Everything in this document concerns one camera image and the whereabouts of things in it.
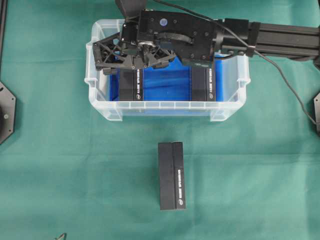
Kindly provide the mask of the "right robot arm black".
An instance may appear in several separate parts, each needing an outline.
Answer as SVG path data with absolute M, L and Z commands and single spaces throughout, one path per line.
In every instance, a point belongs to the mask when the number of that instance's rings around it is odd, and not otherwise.
M 226 58 L 264 56 L 295 61 L 320 58 L 316 27 L 267 24 L 245 19 L 211 21 L 182 12 L 142 10 L 126 19 L 122 30 L 92 45 L 95 67 L 106 75 L 115 69 L 165 68 L 174 59 L 184 66 L 210 68 L 215 54 Z

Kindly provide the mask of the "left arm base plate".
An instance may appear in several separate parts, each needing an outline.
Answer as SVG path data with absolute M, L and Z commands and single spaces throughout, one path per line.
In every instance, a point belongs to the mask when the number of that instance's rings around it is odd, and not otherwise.
M 0 83 L 0 143 L 2 144 L 15 131 L 16 97 Z

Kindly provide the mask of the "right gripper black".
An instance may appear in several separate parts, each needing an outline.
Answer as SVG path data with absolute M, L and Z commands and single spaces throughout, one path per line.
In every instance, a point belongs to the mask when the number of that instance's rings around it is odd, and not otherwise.
M 104 75 L 117 69 L 164 69 L 175 58 L 184 66 L 209 68 L 223 40 L 213 21 L 182 12 L 142 10 L 125 20 L 120 32 L 92 45 L 95 68 Z

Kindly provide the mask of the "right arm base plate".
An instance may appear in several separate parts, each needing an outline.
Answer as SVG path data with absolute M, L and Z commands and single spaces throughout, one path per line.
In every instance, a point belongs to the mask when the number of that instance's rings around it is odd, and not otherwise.
M 315 122 L 316 122 L 316 133 L 320 135 L 320 92 L 313 99 Z

